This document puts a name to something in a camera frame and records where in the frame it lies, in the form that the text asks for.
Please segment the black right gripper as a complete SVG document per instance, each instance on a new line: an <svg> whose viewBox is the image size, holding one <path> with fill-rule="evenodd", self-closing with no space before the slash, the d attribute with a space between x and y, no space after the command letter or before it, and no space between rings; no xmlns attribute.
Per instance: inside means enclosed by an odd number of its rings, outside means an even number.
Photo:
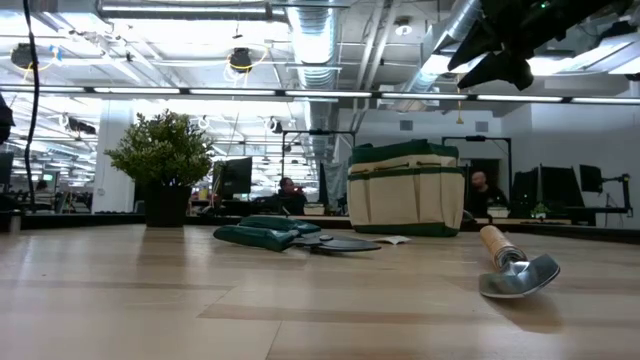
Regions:
<svg viewBox="0 0 640 360"><path fill-rule="evenodd" d="M567 31L593 13L593 0L481 0L480 30L464 39L447 68L454 70L478 56L506 50L529 53ZM489 53L457 84L466 89L491 81L505 81L522 91L534 81L526 59L508 53Z"/></svg>

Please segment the metal trowel wooden handle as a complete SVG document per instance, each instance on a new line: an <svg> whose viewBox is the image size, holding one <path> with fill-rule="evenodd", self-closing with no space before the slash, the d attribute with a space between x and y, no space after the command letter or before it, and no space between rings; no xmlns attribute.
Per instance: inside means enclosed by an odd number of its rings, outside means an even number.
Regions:
<svg viewBox="0 0 640 360"><path fill-rule="evenodd" d="M559 274L559 264L548 254L529 259L502 231L484 226L480 238L491 255L493 273L479 276L479 292L489 298L523 298L548 284Z"/></svg>

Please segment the pruning shears green handles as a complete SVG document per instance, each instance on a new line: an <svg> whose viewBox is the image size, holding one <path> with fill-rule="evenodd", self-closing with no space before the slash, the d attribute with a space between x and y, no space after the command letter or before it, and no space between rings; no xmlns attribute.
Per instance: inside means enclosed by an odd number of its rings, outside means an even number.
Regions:
<svg viewBox="0 0 640 360"><path fill-rule="evenodd" d="M284 252L291 247L311 252L350 253L380 250L377 243L322 232L318 225L291 217L249 216L237 225L224 225L213 232L217 240Z"/></svg>

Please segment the canvas gardening bag green trim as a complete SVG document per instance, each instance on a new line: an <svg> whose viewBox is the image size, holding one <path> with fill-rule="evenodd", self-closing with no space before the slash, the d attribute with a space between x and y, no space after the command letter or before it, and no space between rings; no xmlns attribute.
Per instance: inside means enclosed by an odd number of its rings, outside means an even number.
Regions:
<svg viewBox="0 0 640 360"><path fill-rule="evenodd" d="M453 237L464 212L465 177L455 146L426 139L355 147L347 205L359 233Z"/></svg>

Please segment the black computer monitor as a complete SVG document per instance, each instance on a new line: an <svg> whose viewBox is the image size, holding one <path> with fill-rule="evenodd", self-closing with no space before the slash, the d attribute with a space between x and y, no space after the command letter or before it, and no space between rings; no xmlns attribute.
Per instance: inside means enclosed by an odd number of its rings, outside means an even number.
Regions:
<svg viewBox="0 0 640 360"><path fill-rule="evenodd" d="M584 200L573 168L540 167L541 199L551 208L583 207Z"/></svg>
<svg viewBox="0 0 640 360"><path fill-rule="evenodd" d="M219 177L219 195L223 199L231 199L236 194L249 194L252 186L252 167L251 157L226 161Z"/></svg>
<svg viewBox="0 0 640 360"><path fill-rule="evenodd" d="M531 218L537 205L539 171L516 172L511 187L510 218Z"/></svg>

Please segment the small black monitor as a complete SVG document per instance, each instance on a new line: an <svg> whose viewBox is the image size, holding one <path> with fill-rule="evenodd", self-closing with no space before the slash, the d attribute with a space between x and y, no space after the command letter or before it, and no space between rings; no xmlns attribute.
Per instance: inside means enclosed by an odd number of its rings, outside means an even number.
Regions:
<svg viewBox="0 0 640 360"><path fill-rule="evenodd" d="M603 191L603 177L599 167L591 165L579 166L580 186L583 192L601 193Z"/></svg>

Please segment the long overhead light bar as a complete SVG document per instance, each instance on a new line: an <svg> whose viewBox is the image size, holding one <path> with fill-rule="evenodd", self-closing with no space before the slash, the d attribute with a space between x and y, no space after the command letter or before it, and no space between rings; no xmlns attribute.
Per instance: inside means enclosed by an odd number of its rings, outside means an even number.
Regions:
<svg viewBox="0 0 640 360"><path fill-rule="evenodd" d="M498 95L463 93L408 93L380 91L334 91L334 90L283 90L252 88L174 88L174 87L88 87L54 86L39 87L45 95L78 96L131 96L132 98L301 98L311 99L356 99L356 100L418 100L459 102L504 102L543 103L571 105L640 106L640 97L583 97L546 95Z"/></svg>

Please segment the grey hanging cloth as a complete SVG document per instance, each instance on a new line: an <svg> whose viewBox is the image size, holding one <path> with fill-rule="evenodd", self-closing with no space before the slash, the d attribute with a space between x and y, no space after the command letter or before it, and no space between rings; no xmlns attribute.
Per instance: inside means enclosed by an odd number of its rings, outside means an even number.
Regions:
<svg viewBox="0 0 640 360"><path fill-rule="evenodd" d="M320 165L319 200L330 209L337 209L338 200L347 193L348 169L346 161Z"/></svg>

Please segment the green potted plant black pot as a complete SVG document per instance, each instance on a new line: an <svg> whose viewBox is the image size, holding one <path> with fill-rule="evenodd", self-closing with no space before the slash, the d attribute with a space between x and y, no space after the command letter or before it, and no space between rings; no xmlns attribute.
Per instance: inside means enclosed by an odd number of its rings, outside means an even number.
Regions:
<svg viewBox="0 0 640 360"><path fill-rule="evenodd" d="M213 169L213 139L187 114L166 109L152 117L136 117L104 154L140 190L147 226L180 228L193 186Z"/></svg>

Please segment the silver ventilation duct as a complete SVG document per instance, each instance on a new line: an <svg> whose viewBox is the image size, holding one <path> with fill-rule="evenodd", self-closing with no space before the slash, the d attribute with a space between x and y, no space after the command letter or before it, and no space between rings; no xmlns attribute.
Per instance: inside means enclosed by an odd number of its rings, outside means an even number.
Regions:
<svg viewBox="0 0 640 360"><path fill-rule="evenodd" d="M438 78L450 72L448 64L451 55L445 49L459 45L481 15L480 0L456 0L446 19L426 28L418 69L406 82L396 85L394 91L417 94L431 92Z"/></svg>
<svg viewBox="0 0 640 360"><path fill-rule="evenodd" d="M303 90L328 91L337 87L336 65L338 10L333 0L292 0L286 10L292 31L292 49ZM305 105L308 130L336 130L337 103L310 99ZM330 162L333 158L335 135L309 135L310 155L315 161Z"/></svg>

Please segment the black background rig frame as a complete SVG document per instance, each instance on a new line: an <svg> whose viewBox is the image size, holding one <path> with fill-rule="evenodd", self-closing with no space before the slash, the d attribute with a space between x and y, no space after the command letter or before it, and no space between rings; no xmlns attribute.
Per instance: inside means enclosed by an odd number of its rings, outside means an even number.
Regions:
<svg viewBox="0 0 640 360"><path fill-rule="evenodd" d="M444 136L441 138L441 145L446 145L448 140L464 140L465 142L492 142L494 145L497 141L502 141L507 145L507 168L508 168L508 195L512 196L513 186L513 156L512 156L512 139L509 137L487 137L483 135L468 136Z"/></svg>
<svg viewBox="0 0 640 360"><path fill-rule="evenodd" d="M340 141L351 148L356 144L356 133L320 128L283 130L280 143L280 174L286 175L286 157L290 152L290 147L299 146L302 149L304 163L310 168L311 173L316 175L321 164L334 160L334 151L337 150Z"/></svg>

